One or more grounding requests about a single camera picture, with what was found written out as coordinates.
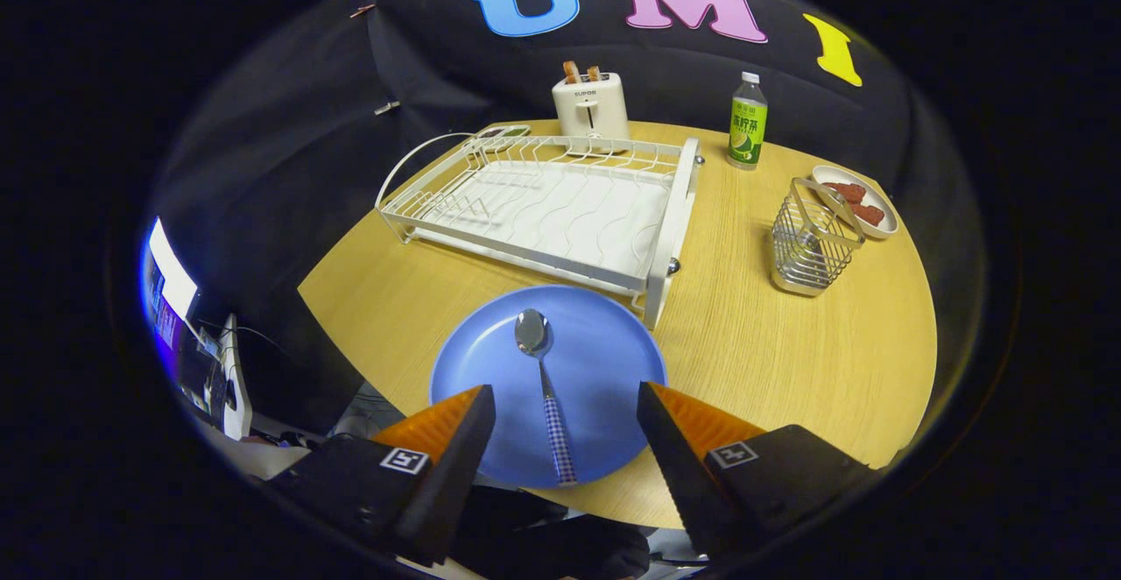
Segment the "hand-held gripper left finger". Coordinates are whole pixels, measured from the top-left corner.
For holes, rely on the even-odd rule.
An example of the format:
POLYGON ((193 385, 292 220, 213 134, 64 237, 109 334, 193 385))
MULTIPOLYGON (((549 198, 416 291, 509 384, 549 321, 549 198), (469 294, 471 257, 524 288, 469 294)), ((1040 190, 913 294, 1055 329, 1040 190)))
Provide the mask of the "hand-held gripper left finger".
POLYGON ((442 563, 494 423, 493 388, 474 385, 370 439, 328 439, 265 496, 368 555, 442 563))

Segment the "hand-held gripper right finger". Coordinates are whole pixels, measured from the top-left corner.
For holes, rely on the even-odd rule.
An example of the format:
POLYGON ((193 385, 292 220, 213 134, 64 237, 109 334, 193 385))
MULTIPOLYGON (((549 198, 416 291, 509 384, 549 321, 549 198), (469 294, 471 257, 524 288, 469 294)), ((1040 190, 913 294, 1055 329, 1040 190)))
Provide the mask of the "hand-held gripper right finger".
POLYGON ((668 385, 639 385, 637 420, 693 549, 712 561, 788 536, 878 476, 809 429, 765 431, 668 385))

